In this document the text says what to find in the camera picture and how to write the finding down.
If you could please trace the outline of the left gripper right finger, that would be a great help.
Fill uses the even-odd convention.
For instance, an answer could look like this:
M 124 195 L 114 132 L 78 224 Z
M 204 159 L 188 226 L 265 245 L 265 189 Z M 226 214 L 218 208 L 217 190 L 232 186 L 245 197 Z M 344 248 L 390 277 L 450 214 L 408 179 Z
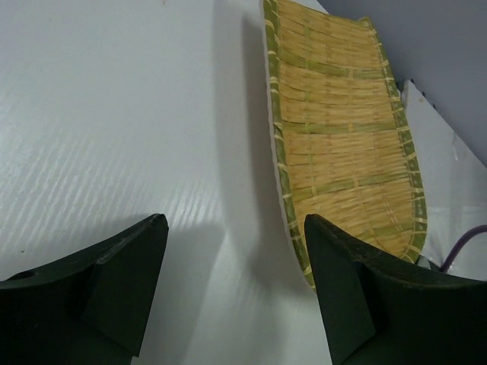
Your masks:
M 486 284 L 405 262 L 310 214 L 305 238 L 334 364 L 484 364 Z

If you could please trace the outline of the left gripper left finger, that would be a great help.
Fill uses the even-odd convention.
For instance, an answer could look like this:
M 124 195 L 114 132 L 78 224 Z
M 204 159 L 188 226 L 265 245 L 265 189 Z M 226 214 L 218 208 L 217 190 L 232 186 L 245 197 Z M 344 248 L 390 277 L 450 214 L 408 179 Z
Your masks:
M 3 364 L 129 364 L 140 355 L 169 227 L 153 214 L 1 282 Z

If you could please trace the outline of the green edged bamboo tray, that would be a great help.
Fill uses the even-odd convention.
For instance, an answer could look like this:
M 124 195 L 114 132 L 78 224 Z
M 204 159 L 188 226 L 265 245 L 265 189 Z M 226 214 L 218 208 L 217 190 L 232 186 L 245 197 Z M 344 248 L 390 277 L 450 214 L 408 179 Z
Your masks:
M 427 233 L 418 156 L 389 59 L 371 21 L 264 1 L 270 137 L 282 214 L 314 285 L 304 221 L 416 262 Z

